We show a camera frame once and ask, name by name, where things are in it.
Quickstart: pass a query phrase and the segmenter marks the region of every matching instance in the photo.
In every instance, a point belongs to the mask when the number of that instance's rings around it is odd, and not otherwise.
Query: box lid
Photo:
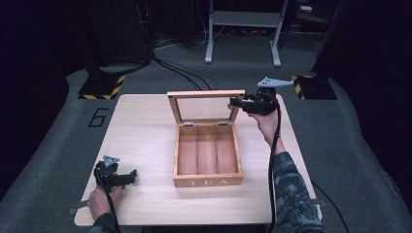
[[[233,122],[239,111],[229,98],[243,99],[245,90],[206,90],[167,92],[176,123]]]

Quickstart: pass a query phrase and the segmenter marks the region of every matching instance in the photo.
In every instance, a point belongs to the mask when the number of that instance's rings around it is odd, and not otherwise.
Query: glass panel
[[[229,120],[231,109],[229,97],[178,99],[182,121],[186,119]]]

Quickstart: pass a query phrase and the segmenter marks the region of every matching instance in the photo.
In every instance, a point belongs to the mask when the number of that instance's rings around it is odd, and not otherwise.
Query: gray carpet floor
[[[212,64],[204,63],[206,45],[198,49],[158,48],[154,53],[159,59],[212,77],[217,81],[217,89],[255,92],[264,77],[290,81],[292,75],[311,75],[319,39],[289,35],[280,51],[280,68],[272,64],[270,39],[227,37],[215,43]],[[106,70],[125,68],[130,67],[113,66]],[[67,77],[70,92],[64,107],[0,204],[0,232],[88,232],[87,227],[75,225],[67,211],[82,198],[119,97],[78,99],[86,78],[86,71]],[[199,80],[193,80],[206,89]],[[364,141],[350,99],[336,82],[330,82],[338,96],[336,101],[299,100],[292,85],[277,88],[288,109],[311,179],[333,200],[350,232],[412,232],[411,215],[392,179]],[[119,95],[163,94],[171,90],[193,90],[193,86],[152,61],[142,70],[125,76]],[[88,127],[98,108],[108,109],[102,127]],[[315,191],[318,198],[326,199],[316,187]],[[326,232],[345,232],[341,218],[327,199],[322,211]],[[141,232],[143,228],[121,226],[120,229]],[[226,232],[239,232],[236,229],[240,231],[239,227],[225,228]]]

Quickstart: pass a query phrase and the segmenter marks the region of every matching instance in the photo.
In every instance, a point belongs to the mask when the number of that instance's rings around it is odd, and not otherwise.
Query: hand
[[[121,186],[118,186],[116,187],[115,191],[110,193],[115,209],[117,209],[119,206],[122,190],[123,188]],[[94,189],[94,191],[90,193],[87,205],[90,208],[91,216],[93,216],[94,220],[96,220],[101,215],[109,213],[111,211],[106,193],[100,185],[98,185],[96,189]]]
[[[257,128],[263,134],[264,141],[272,148],[273,138],[275,137],[276,127],[278,126],[278,110],[275,110],[273,113],[262,116],[258,114],[249,114],[249,117],[253,117],[257,121]],[[276,144],[275,153],[285,151],[282,138],[278,139]]]

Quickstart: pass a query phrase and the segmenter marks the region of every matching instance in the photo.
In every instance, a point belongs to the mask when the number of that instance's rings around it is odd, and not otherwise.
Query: light wood tabletop
[[[284,101],[282,138],[311,198],[310,183]],[[243,167],[240,185],[176,188],[173,183],[176,121],[166,94],[125,94],[113,113],[96,163],[103,155],[119,158],[118,174],[137,169],[135,183],[126,186],[117,209],[120,225],[255,224],[271,221],[268,189],[270,147],[256,121],[239,111],[235,120]],[[96,188],[90,177],[82,200]],[[94,223],[88,207],[78,209],[75,223]]]

